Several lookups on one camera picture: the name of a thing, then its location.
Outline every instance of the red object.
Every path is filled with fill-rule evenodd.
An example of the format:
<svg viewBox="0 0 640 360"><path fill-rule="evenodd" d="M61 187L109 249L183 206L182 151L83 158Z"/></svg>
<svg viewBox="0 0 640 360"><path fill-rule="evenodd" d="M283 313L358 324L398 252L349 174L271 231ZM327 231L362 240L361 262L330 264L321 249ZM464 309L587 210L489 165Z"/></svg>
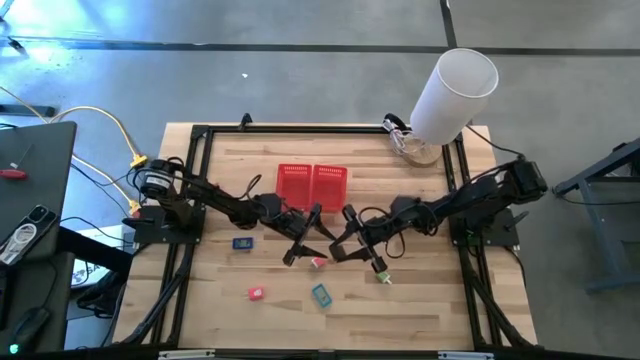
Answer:
<svg viewBox="0 0 640 360"><path fill-rule="evenodd" d="M311 192L311 165L278 165L276 194L285 199L287 205L300 209L309 209Z"/></svg>
<svg viewBox="0 0 640 360"><path fill-rule="evenodd" d="M27 178L27 173L22 170L6 169L0 170L0 177L5 179L24 180Z"/></svg>
<svg viewBox="0 0 640 360"><path fill-rule="evenodd" d="M323 266L325 266L327 264L327 259L323 259L323 258L313 258L311 259L311 263L313 264L313 266L316 267L316 269L319 269Z"/></svg>
<svg viewBox="0 0 640 360"><path fill-rule="evenodd" d="M264 297L264 290L261 287L249 289L249 300L256 301Z"/></svg>
<svg viewBox="0 0 640 360"><path fill-rule="evenodd" d="M310 204L320 203L322 212L339 212L347 197L347 168L316 165L313 167Z"/></svg>

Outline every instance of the concrete floor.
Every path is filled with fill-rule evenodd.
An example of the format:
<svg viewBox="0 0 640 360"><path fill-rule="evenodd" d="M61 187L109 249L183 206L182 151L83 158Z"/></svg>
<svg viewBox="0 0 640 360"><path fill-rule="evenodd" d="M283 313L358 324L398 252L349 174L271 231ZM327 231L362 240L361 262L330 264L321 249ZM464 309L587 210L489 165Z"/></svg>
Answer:
<svg viewBox="0 0 640 360"><path fill-rule="evenodd" d="M633 0L450 2L460 46L640 46L636 21L640 3ZM6 19L10 28L5 27L4 33L22 36L446 45L437 0L16 0ZM28 50L30 58L25 59L10 48L0 49L0 84L32 103L108 109L122 119L139 149L151 155L157 153L164 124L170 121L239 121L244 112L259 122L379 123L387 112L408 119L438 58L435 54ZM501 82L474 122L489 125L497 143L537 161L549 184L574 175L640 134L640 58L491 58ZM79 124L78 154L113 176L127 171L130 154L110 121L93 113L68 119ZM509 154L496 155L500 162L511 159ZM521 208L531 212L520 223L519 233L540 343L557 350L640 357L640 289L593 296L583 291L587 281L603 275L584 209L551 195ZM71 215L98 225L113 225L121 218L115 205L75 173L63 216ZM101 338L82 336L88 326L104 327L104 321L71 321L67 346L99 343Z"/></svg>

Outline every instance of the red block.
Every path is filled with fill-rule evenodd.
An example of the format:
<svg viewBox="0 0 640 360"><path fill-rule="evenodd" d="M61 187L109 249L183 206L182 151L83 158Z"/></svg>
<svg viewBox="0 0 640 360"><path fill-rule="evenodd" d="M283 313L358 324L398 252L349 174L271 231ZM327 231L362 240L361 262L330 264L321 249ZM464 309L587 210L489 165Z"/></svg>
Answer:
<svg viewBox="0 0 640 360"><path fill-rule="evenodd" d="M311 263L313 264L313 266L316 267L316 269L318 269L318 268L323 267L327 263L327 259L313 258L313 259L311 259Z"/></svg>
<svg viewBox="0 0 640 360"><path fill-rule="evenodd" d="M264 290L262 287L249 289L249 300L256 301L264 297Z"/></svg>

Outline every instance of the red plastic bin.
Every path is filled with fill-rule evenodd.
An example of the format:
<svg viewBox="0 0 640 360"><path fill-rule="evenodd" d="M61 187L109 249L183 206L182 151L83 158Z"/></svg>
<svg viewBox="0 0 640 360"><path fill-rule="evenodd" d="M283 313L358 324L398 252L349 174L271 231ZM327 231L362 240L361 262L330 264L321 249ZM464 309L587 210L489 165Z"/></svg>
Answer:
<svg viewBox="0 0 640 360"><path fill-rule="evenodd" d="M311 193L311 165L278 165L276 194L284 198L287 205L300 209L309 209Z"/></svg>
<svg viewBox="0 0 640 360"><path fill-rule="evenodd" d="M347 168L316 165L311 180L309 206L320 203L322 212L340 212L347 197Z"/></svg>

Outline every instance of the butcher block table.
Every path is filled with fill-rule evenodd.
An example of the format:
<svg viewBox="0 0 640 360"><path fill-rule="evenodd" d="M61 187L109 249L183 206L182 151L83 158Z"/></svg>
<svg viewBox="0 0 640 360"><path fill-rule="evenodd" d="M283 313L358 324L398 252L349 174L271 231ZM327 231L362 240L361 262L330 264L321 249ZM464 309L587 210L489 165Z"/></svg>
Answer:
<svg viewBox="0 0 640 360"><path fill-rule="evenodd" d="M186 159L193 125L167 124L159 157ZM475 129L489 135L485 126ZM467 129L463 136L472 176L495 165L493 150L487 143ZM195 164L200 164L202 148L200 145ZM451 149L458 176L456 151ZM209 182L239 196L252 177L262 174L252 195L275 192L281 163L346 167L346 202L356 211L366 206L388 210L398 194L435 200L448 193L442 159L428 168L413 168L393 153L386 135L216 134L207 176ZM380 214L366 212L363 218L376 215ZM324 214L323 222L336 236L344 231L341 214ZM255 239L251 252L232 249L234 237L247 236ZM450 245L447 221L434 237L412 230L404 236L406 253L401 259L383 255L393 284L381 284L369 262L329 263L315 270L310 258L301 258L286 267L282 256L291 246L290 240L262 225L239 230L223 214L207 209L202 241L196 248L191 270L179 347L473 349L460 263L457 251ZM315 230L309 232L305 244L330 255L330 241ZM163 244L151 245L135 257L114 341L129 335L157 299L167 248ZM353 236L345 249L357 248ZM396 236L389 243L389 252L393 255L401 250ZM384 245L379 245L377 251L384 254ZM490 247L486 253L496 301L522 335L535 343L527 294L516 260L503 248ZM311 293L320 283L333 298L333 304L325 309ZM264 287L264 299L249 301L248 289L257 286ZM167 308L163 336L169 332L174 304L175 296ZM489 341L484 306L478 310L483 334Z"/></svg>

